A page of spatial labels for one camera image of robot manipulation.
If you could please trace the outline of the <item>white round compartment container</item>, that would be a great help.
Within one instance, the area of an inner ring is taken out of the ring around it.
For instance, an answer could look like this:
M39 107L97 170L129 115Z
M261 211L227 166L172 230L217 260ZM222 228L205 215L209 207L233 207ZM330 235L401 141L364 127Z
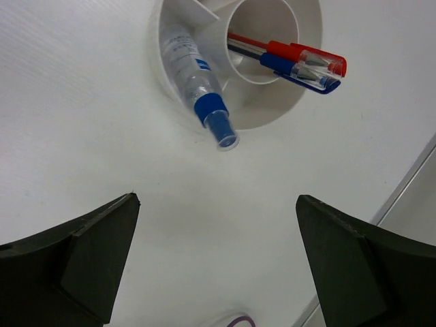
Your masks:
M276 121L297 104L305 90L276 77L253 59L227 50L226 33L315 48L322 43L319 1L155 1L146 51L161 89L178 104L180 96L165 70L159 49L160 32L173 24L191 32L219 79L231 121L238 130Z

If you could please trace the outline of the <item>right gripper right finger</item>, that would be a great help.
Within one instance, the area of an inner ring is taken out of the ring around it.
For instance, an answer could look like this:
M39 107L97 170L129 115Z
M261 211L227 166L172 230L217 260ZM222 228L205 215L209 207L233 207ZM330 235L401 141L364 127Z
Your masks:
M435 247L309 195L300 234L327 326L434 326Z

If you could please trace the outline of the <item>red ballpoint pen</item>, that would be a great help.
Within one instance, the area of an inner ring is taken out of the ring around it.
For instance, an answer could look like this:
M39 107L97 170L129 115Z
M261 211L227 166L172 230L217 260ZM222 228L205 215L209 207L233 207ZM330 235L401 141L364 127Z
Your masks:
M340 78L345 77L347 72L347 61L344 57L303 44L284 44L274 40L264 43L231 32L228 32L228 39L241 45L255 48L256 50L262 49L263 52L274 54L283 59L303 64L319 72L327 72Z

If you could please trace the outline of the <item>clear blue-capped glue bottle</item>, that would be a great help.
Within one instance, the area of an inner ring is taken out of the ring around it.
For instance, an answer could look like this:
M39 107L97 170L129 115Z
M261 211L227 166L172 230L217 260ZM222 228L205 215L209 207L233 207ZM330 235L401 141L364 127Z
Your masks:
M165 27L160 31L159 45L163 65L185 107L213 136L219 150L233 149L239 136L230 121L221 85L190 32L181 25Z

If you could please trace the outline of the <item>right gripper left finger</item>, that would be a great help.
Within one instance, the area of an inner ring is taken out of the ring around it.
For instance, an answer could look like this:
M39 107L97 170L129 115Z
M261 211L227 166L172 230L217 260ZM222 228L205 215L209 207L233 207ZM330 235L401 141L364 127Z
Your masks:
M140 201L125 195L1 246L2 326L110 323Z

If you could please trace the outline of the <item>blue ballpoint pen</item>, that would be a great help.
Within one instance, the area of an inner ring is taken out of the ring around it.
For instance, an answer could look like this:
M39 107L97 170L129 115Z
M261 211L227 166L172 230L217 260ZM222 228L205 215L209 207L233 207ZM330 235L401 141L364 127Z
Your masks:
M269 69L279 78L322 95L333 92L341 85L342 78L340 77L328 74L327 72L319 72L306 65L263 52L262 49L256 50L255 48L241 45L229 39L228 50L257 61L261 66Z

